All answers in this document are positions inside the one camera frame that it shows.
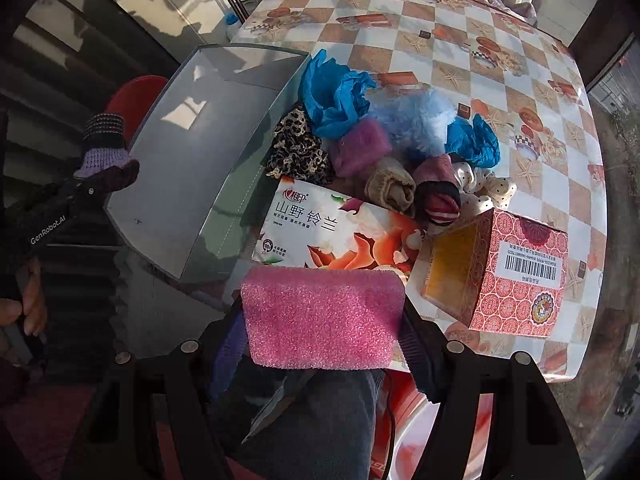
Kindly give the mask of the person's left hand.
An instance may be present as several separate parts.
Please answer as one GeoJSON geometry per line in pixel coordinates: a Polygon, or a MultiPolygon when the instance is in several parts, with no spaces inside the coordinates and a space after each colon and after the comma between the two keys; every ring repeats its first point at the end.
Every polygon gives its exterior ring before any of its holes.
{"type": "Polygon", "coordinates": [[[1,326],[10,326],[24,314],[24,332],[26,336],[39,336],[47,324],[48,311],[41,286],[41,264],[37,257],[26,264],[28,280],[22,290],[20,301],[1,299],[1,326]]]}

